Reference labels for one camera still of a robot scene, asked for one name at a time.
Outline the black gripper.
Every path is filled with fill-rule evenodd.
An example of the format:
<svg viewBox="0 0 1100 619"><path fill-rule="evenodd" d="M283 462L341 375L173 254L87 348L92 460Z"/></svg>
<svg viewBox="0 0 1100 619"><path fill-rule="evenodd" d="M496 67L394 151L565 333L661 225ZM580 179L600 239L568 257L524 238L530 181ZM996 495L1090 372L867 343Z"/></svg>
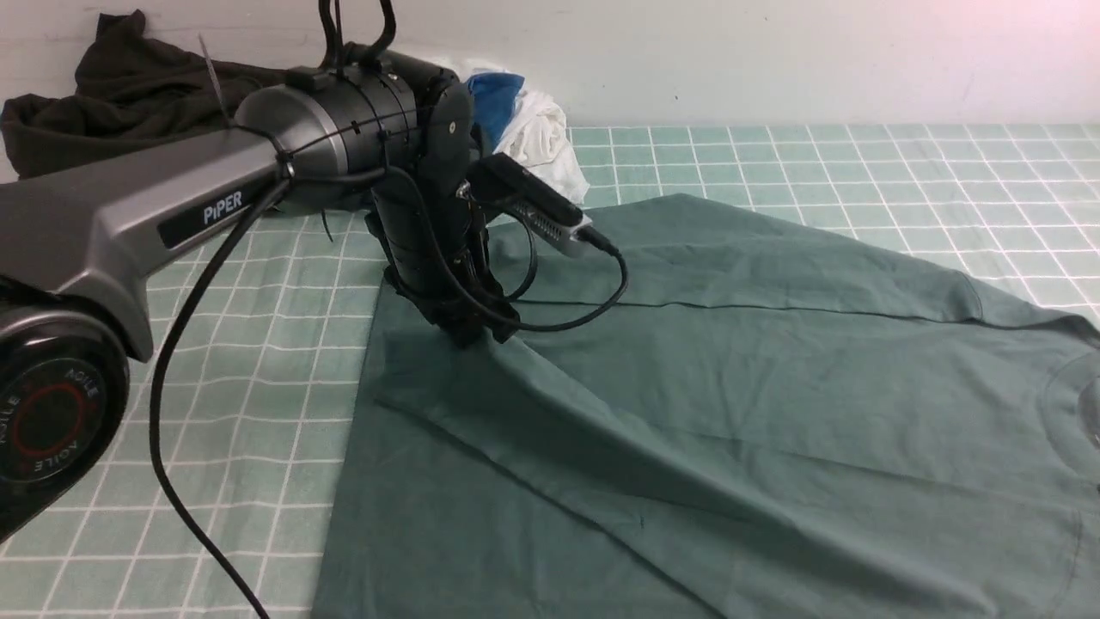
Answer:
<svg viewBox="0 0 1100 619"><path fill-rule="evenodd" d="M369 228L391 263L386 281L457 349L510 340L519 316L490 270L485 215L455 194L424 189L397 166L370 189Z"/></svg>

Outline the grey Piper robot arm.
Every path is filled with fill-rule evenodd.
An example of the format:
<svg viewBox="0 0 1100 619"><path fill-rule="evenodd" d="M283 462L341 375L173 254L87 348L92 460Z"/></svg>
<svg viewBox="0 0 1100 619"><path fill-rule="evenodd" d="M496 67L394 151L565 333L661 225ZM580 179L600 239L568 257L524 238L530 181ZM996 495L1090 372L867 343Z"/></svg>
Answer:
<svg viewBox="0 0 1100 619"><path fill-rule="evenodd" d="M396 224L407 172L457 237L457 188L490 153L468 85L383 52L299 67L260 88L226 128L3 185L3 538L102 458L127 411L129 362L148 361L148 278L248 215L358 209Z"/></svg>

